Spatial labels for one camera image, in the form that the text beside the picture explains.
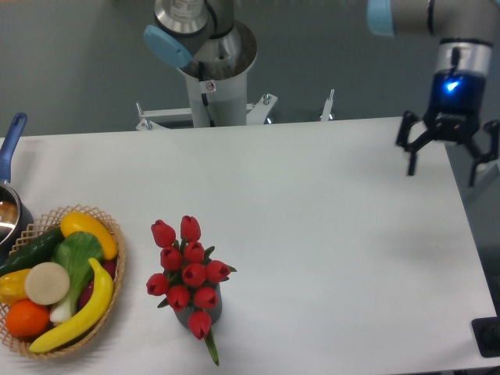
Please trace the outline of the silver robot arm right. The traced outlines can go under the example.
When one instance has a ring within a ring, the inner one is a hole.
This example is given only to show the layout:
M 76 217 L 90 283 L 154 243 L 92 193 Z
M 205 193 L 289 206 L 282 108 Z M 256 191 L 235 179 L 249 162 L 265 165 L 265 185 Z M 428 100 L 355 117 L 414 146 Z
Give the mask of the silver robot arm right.
M 423 116 L 402 115 L 396 145 L 409 153 L 407 174 L 416 172 L 418 152 L 432 141 L 463 145 L 477 168 L 499 157 L 499 121 L 480 121 L 494 39 L 497 1 L 369 1 L 366 19 L 380 36 L 429 34 L 439 38 L 430 99 Z

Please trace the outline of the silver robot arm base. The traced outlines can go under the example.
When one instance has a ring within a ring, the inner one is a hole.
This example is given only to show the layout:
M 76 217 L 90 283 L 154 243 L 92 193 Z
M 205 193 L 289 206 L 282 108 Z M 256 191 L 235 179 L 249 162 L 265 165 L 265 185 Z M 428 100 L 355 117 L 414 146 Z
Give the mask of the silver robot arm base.
M 143 33 L 149 50 L 184 76 L 195 127 L 247 123 L 247 74 L 255 35 L 232 1 L 157 1 Z

